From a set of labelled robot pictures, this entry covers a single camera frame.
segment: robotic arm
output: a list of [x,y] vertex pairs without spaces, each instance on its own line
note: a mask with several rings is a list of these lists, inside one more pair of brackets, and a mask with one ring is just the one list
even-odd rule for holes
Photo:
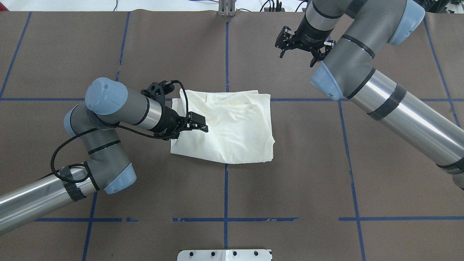
[[[63,143],[52,156],[52,173],[23,188],[0,196],[0,235],[42,217],[71,202],[77,202],[97,190],[116,193],[136,180],[132,163],[126,155],[115,128],[124,128],[150,138],[169,140],[181,131],[208,132],[205,117],[188,111],[186,116],[165,106],[165,95],[174,90],[177,80],[152,83],[137,93],[122,83],[107,78],[96,79],[88,88],[85,104],[79,104],[64,118],[64,126],[73,138]],[[125,122],[154,135],[119,125]],[[54,158],[59,149],[80,137],[89,160],[56,171]]]
[[[335,42],[326,39],[343,14],[354,22],[333,47]],[[464,131],[372,66],[385,44],[403,42],[424,15],[413,0],[313,0],[295,32],[282,29],[276,47],[281,57],[286,50],[310,51],[311,67],[323,60],[312,85],[332,100],[345,96],[353,101],[451,174],[464,190]]]

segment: blue joint cap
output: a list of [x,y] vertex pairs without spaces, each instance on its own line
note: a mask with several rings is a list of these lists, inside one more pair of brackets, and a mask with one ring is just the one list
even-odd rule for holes
[[85,106],[99,115],[109,115],[122,108],[127,100],[127,87],[105,77],[93,81],[85,93]]
[[342,96],[342,90],[324,62],[321,62],[319,67],[311,76],[311,84],[322,91],[327,97],[333,101],[338,101]]
[[135,175],[132,163],[127,167],[105,188],[107,194],[113,194],[134,184],[137,176]]
[[394,46],[402,43],[414,30],[416,30],[417,26],[419,26],[424,19],[424,16],[425,10],[418,3],[414,2],[414,0],[407,0],[400,24],[388,43]]
[[72,108],[72,110],[70,110],[68,113],[66,113],[65,117],[64,117],[64,129],[71,135],[71,136],[76,136],[77,134],[74,133],[74,131],[72,130],[72,127],[71,127],[71,114],[72,112],[74,111],[74,109],[79,106],[79,105],[76,105],[74,106],[74,108]]

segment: white cloth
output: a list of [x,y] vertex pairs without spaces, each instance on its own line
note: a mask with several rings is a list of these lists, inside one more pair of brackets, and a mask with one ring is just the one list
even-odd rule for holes
[[[182,91],[180,97],[173,99],[172,108],[185,116]],[[205,116],[209,132],[181,132],[179,139],[171,140],[171,153],[229,164],[272,160],[269,94],[187,90],[187,97],[189,110]]]

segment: white bracket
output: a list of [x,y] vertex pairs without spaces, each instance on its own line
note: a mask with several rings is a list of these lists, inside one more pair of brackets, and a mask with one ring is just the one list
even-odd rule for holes
[[272,250],[182,250],[177,261],[272,261]]
[[235,0],[219,0],[219,16],[235,16]]

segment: red object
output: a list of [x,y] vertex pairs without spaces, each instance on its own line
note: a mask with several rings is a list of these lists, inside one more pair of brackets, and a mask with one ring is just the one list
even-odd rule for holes
[[9,11],[8,8],[6,6],[4,6],[1,2],[0,2],[0,11]]

